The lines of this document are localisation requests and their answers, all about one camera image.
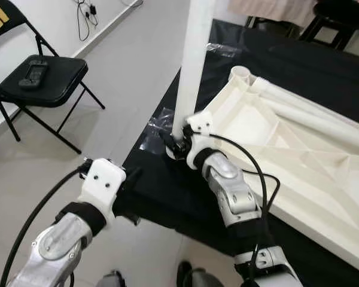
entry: chair seat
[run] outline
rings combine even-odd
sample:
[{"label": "chair seat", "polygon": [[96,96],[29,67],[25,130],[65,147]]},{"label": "chair seat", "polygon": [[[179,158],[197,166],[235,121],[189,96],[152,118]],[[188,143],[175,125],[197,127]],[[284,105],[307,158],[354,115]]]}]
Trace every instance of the chair seat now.
[{"label": "chair seat", "polygon": [[[19,81],[25,77],[31,60],[45,60],[48,70],[38,89],[23,90]],[[24,105],[52,108],[63,105],[69,99],[87,71],[88,66],[83,59],[32,55],[7,76],[0,87]]]},{"label": "chair seat", "polygon": [[359,8],[351,3],[347,5],[318,3],[314,6],[314,14],[334,25],[359,29]]}]

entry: wall baseboard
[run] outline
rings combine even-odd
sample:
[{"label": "wall baseboard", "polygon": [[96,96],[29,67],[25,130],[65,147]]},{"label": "wall baseboard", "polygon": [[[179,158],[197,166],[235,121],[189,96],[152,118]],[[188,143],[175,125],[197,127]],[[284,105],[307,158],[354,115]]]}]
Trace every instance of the wall baseboard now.
[{"label": "wall baseboard", "polygon": [[[86,43],[82,48],[76,51],[73,58],[84,58],[90,51],[93,50],[112,30],[114,30],[133,10],[137,9],[142,4],[142,0],[134,0],[130,6],[126,7],[119,15],[109,22],[101,31],[99,31],[94,37]],[[8,112],[8,115],[12,117],[18,108],[14,108]],[[0,122],[0,135],[9,129],[4,119]]]}]

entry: white fabric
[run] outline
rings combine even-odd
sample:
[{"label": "white fabric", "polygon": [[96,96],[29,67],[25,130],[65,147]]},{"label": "white fabric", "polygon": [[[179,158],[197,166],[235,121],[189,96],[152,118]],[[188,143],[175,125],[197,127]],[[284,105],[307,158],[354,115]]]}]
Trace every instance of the white fabric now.
[{"label": "white fabric", "polygon": [[316,0],[230,0],[229,10],[306,27],[314,19],[315,3]]}]

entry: black shoe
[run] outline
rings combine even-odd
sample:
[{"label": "black shoe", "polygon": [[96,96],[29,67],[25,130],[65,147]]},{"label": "black shoe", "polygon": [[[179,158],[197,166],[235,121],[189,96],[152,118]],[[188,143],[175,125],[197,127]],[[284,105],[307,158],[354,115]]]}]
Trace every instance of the black shoe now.
[{"label": "black shoe", "polygon": [[183,261],[179,264],[177,270],[177,287],[191,287],[191,264],[188,261]]}]

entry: black folding chair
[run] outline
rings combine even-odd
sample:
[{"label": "black folding chair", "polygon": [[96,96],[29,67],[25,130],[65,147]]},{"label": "black folding chair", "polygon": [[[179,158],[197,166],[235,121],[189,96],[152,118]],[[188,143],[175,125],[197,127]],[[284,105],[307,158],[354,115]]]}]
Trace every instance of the black folding chair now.
[{"label": "black folding chair", "polygon": [[[20,137],[17,134],[12,122],[21,112],[25,112],[37,123],[42,125],[62,142],[67,144],[67,146],[72,148],[78,154],[81,154],[80,149],[60,135],[60,131],[85,91],[87,91],[89,95],[94,98],[102,109],[105,109],[105,106],[100,102],[100,100],[82,82],[83,77],[88,71],[87,63],[83,59],[59,57],[56,51],[29,23],[23,13],[21,13],[20,10],[10,1],[0,0],[0,8],[9,17],[7,22],[2,21],[3,25],[0,27],[0,36],[16,26],[27,24],[28,27],[35,33],[36,44],[39,52],[38,55],[29,56],[12,73],[10,73],[2,83],[0,83],[0,111],[5,118],[5,121],[11,129],[15,139],[19,142]],[[44,56],[42,53],[42,45],[47,47],[54,56]],[[23,90],[19,87],[19,81],[25,77],[31,60],[46,61],[48,63],[48,70],[39,88],[36,90]],[[48,124],[43,122],[43,120],[27,108],[27,106],[41,106],[45,108],[61,106],[71,97],[79,84],[83,87],[83,91],[57,130],[53,130]],[[19,110],[13,117],[10,118],[8,116],[3,107],[3,102],[14,103],[19,107]]]}]

